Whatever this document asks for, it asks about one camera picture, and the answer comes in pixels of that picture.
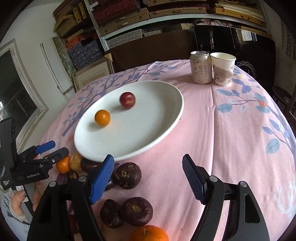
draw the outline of white plate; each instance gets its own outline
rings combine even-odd
[[[135,105],[124,109],[119,97],[131,92]],[[106,94],[84,113],[74,134],[77,151],[85,158],[102,162],[107,154],[116,161],[136,156],[165,138],[178,123],[184,108],[181,92],[161,81],[141,81]],[[109,125],[94,121],[99,110],[111,115]]]

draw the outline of pink tablecloth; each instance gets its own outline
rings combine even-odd
[[[105,192],[93,206],[94,213],[99,216],[106,199],[122,204],[141,196],[154,209],[149,224],[164,229],[171,241],[190,240],[203,206],[194,198],[182,170],[182,156],[188,153],[197,165],[224,182],[247,181],[264,215],[270,240],[277,240],[296,211],[295,137],[268,93],[238,67],[229,87],[195,84],[188,60],[155,62],[100,78],[75,94],[41,143],[54,140],[56,148],[65,146],[73,154],[75,127],[87,108],[111,90],[144,80],[175,85],[184,96],[182,118],[159,144],[126,160],[140,166],[139,185],[132,190],[117,186]],[[60,178],[55,166],[49,173],[43,188]],[[215,240],[222,239],[227,212],[225,202]],[[127,241],[134,229],[124,224],[118,229],[104,227],[104,233],[108,241]]]

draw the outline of person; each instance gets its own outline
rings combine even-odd
[[[41,195],[37,186],[40,182],[35,183],[35,193],[33,195],[33,211],[36,210]],[[30,229],[30,222],[26,218],[21,203],[26,197],[24,190],[14,191],[11,188],[6,192],[1,200],[1,210],[5,221],[10,229],[20,241],[26,241]]]

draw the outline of blue gripper pad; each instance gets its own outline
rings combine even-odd
[[[188,154],[183,156],[182,167],[195,198],[205,204],[206,181]]]
[[[35,152],[36,152],[36,154],[42,154],[54,147],[55,147],[55,142],[49,141],[47,143],[44,143],[43,145],[37,146]]]
[[[96,201],[100,200],[107,183],[111,177],[111,174],[114,169],[114,157],[108,154],[105,160],[102,163],[102,167],[97,174],[91,185],[91,195],[89,196],[89,200],[91,204],[95,204]]]

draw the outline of white paper cup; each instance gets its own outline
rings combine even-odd
[[[230,85],[236,57],[227,53],[211,53],[210,55],[216,84],[221,86]]]

